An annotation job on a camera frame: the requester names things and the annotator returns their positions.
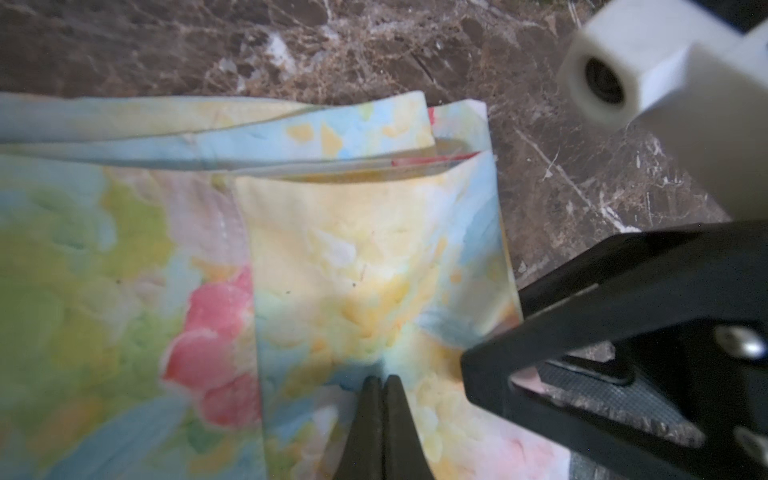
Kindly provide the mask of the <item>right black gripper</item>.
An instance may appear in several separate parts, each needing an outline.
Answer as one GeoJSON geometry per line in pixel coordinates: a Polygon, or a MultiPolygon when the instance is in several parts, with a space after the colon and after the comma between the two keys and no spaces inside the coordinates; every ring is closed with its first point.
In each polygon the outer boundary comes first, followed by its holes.
{"type": "Polygon", "coordinates": [[[614,235],[529,285],[524,323],[461,357],[470,402],[628,479],[767,475],[767,224],[614,235]],[[698,447],[558,405],[510,376],[603,341],[703,433],[698,447]]]}

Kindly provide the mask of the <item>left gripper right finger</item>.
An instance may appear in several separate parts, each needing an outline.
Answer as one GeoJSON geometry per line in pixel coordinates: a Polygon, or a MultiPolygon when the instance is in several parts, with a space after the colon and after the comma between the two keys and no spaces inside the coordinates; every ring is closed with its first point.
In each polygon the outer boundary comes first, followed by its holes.
{"type": "Polygon", "coordinates": [[[390,375],[383,390],[383,470],[386,480],[434,480],[402,380],[390,375]]]}

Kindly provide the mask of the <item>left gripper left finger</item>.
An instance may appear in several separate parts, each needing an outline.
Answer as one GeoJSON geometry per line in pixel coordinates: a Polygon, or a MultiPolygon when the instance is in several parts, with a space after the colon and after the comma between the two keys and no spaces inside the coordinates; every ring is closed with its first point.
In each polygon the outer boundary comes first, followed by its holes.
{"type": "Polygon", "coordinates": [[[383,428],[382,382],[378,377],[369,376],[363,382],[355,416],[334,479],[384,478],[383,428]]]}

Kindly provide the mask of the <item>pastel floral skirt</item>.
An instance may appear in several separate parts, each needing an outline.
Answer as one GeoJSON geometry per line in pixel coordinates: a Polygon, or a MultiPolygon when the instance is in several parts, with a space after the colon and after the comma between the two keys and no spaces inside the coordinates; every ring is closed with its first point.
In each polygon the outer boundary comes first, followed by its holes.
{"type": "Polygon", "coordinates": [[[437,479],[564,479],[471,405],[520,321],[486,105],[1,97],[1,475],[330,479],[401,378],[437,479]]]}

